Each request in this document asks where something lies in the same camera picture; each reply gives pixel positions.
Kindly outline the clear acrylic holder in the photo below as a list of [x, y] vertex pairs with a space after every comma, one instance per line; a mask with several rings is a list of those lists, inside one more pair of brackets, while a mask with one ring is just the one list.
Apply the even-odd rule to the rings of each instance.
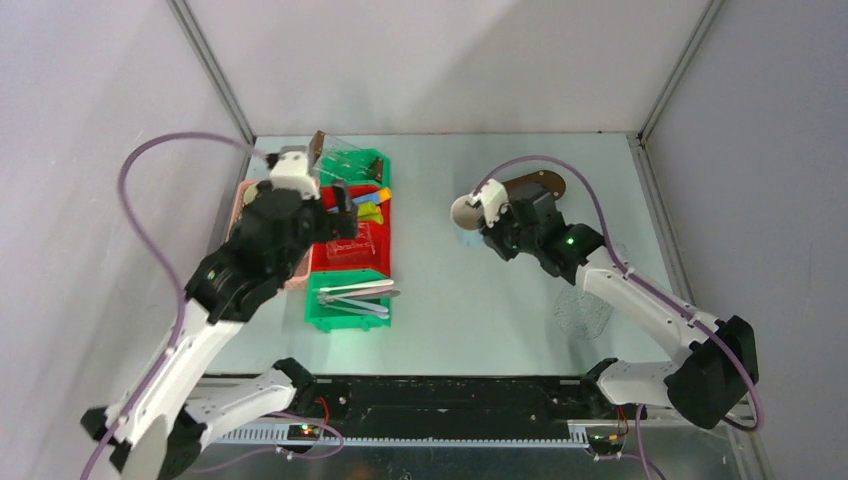
[[327, 262], [332, 266], [362, 264], [376, 254], [371, 222], [359, 222], [355, 238], [339, 239], [326, 245]]

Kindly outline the light blue mug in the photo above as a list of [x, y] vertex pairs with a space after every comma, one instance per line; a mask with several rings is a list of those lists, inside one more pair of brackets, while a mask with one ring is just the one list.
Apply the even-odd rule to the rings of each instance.
[[488, 225], [483, 209], [472, 205], [471, 194], [461, 196], [453, 202], [450, 218], [461, 245], [469, 248], [484, 246], [484, 230]]

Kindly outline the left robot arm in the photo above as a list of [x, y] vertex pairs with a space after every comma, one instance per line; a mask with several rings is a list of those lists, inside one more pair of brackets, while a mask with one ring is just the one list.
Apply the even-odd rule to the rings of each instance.
[[351, 239], [357, 208], [348, 186], [331, 187], [334, 207], [315, 182], [304, 189], [260, 184], [226, 242], [206, 256], [177, 292], [177, 315], [133, 389], [94, 407], [81, 426], [123, 479], [173, 479], [224, 434], [257, 418], [304, 416], [316, 403], [315, 377], [297, 360], [218, 395], [192, 400], [210, 363], [294, 275], [316, 244]]

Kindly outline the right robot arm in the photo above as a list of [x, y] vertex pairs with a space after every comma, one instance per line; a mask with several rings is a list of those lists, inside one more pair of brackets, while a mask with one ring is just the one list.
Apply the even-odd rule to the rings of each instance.
[[568, 224], [552, 193], [527, 184], [513, 193], [495, 180], [471, 194], [485, 244], [505, 261], [533, 256], [555, 278], [624, 313], [666, 353], [665, 362], [606, 359], [585, 375], [585, 411], [606, 418], [620, 405], [675, 409], [691, 424], [711, 429], [759, 380], [753, 327], [739, 316], [722, 320], [686, 305], [638, 270], [615, 260], [614, 249], [592, 227]]

